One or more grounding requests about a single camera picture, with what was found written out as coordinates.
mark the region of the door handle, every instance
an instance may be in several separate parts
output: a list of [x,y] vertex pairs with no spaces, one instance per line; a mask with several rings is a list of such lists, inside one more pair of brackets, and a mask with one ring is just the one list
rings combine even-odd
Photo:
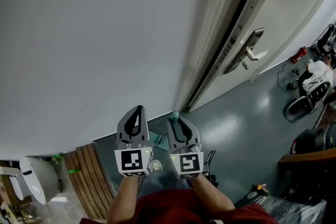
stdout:
[[263,52],[261,52],[261,53],[255,55],[255,54],[252,52],[251,48],[247,48],[247,49],[246,49],[246,55],[247,55],[247,57],[248,57],[251,61],[257,61],[257,60],[260,60],[260,59],[262,59],[263,57],[265,57],[265,56],[267,55],[267,53],[268,53],[268,50],[264,50]]
[[240,50],[239,54],[236,56],[236,58],[233,60],[233,62],[230,64],[230,66],[226,69],[224,74],[228,74],[232,71],[234,71],[237,66],[240,65],[240,63],[243,65],[243,67],[247,70],[248,65],[244,62],[245,57],[247,56],[251,61],[257,61],[260,60],[262,57],[264,57],[268,51],[265,50],[260,54],[255,55],[252,50],[254,49],[256,43],[260,39],[260,37],[264,33],[264,28],[260,28],[257,30],[254,30],[251,36],[248,38],[248,40],[245,42],[243,48]]

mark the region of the white door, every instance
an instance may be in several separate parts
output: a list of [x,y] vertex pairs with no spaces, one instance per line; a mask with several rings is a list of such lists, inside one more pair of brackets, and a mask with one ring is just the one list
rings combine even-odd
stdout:
[[[230,38],[194,98],[190,100],[191,111],[258,75],[269,60],[274,59],[295,38],[322,1],[248,0]],[[240,62],[235,70],[224,74],[254,30],[261,28],[264,28],[264,33],[256,42],[253,53],[257,55],[264,52],[263,58],[251,61],[245,57],[245,67]]]

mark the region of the shoe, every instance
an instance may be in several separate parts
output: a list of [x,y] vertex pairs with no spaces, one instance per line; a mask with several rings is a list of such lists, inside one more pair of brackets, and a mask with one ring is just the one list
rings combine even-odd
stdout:
[[151,172],[154,172],[154,171],[157,171],[157,170],[162,171],[162,165],[157,159],[154,159],[152,161],[152,164],[151,164]]

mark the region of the red shirt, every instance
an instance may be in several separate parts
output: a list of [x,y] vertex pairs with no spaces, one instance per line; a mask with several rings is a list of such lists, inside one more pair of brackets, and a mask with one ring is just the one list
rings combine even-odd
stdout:
[[[223,211],[220,219],[224,224],[278,223],[258,204],[237,208],[229,212]],[[134,219],[131,223],[204,224],[208,223],[209,220],[210,216],[192,189],[174,189],[163,190],[140,198],[137,202]],[[88,219],[82,219],[80,222],[80,224],[90,223],[96,222]]]

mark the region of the forearm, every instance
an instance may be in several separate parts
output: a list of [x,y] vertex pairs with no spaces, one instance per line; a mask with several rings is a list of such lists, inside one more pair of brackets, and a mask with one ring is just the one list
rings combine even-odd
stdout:
[[108,224],[122,223],[134,217],[138,194],[138,177],[124,177],[110,208]]
[[235,209],[232,201],[212,185],[202,174],[191,179],[191,182],[194,191],[213,219],[217,219],[216,216],[218,216],[220,212]]

